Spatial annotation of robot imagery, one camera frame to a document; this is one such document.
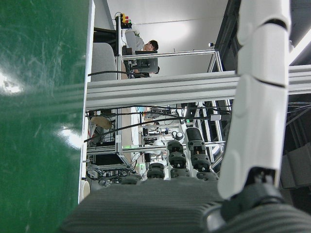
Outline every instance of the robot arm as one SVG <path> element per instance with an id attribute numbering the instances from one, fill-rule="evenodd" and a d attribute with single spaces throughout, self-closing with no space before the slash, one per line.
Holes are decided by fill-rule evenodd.
<path id="1" fill-rule="evenodd" d="M 277 186 L 288 97 L 289 0 L 242 0 L 238 40 L 241 78 L 218 190 L 240 193 L 256 174 Z"/>

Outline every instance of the black hair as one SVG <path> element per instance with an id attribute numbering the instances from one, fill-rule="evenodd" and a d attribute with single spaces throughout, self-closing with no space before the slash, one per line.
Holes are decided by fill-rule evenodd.
<path id="1" fill-rule="evenodd" d="M 157 51 L 159 49 L 159 45 L 155 40 L 149 41 L 149 43 L 154 47 L 154 51 Z"/>

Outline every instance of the computer monitor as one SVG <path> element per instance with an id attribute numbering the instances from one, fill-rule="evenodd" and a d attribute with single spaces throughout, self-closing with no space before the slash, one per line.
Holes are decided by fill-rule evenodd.
<path id="1" fill-rule="evenodd" d="M 135 55 L 157 53 L 157 51 L 135 51 Z M 136 60 L 137 65 L 132 69 L 138 69 L 140 72 L 157 73 L 157 58 L 143 58 Z"/>

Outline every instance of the green surface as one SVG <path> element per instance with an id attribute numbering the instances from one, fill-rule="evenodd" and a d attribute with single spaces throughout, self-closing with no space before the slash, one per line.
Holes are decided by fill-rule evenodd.
<path id="1" fill-rule="evenodd" d="M 78 203 L 88 7 L 0 1 L 0 232 L 54 232 Z"/>

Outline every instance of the man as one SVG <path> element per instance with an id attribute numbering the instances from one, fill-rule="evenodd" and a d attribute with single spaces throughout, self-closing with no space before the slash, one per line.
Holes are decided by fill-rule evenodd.
<path id="1" fill-rule="evenodd" d="M 155 40 L 151 40 L 147 44 L 144 44 L 143 40 L 139 36 L 136 36 L 136 47 L 137 50 L 143 51 L 157 51 L 159 48 Z"/>

